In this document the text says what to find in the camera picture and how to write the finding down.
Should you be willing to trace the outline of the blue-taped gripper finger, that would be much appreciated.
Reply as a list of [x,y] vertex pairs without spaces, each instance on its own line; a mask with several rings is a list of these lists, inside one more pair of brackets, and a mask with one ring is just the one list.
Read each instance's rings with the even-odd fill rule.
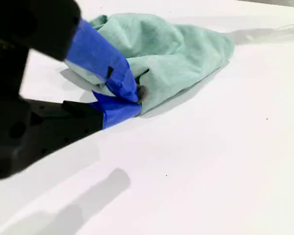
[[142,110],[139,103],[99,94],[95,91],[92,91],[92,94],[97,99],[95,102],[63,102],[62,107],[74,118],[77,118],[76,121],[67,126],[74,130],[65,134],[65,145],[133,118]]
[[136,83],[125,56],[81,17],[74,0],[45,0],[43,7],[44,54],[93,73],[115,96],[130,102],[143,100],[147,89]]

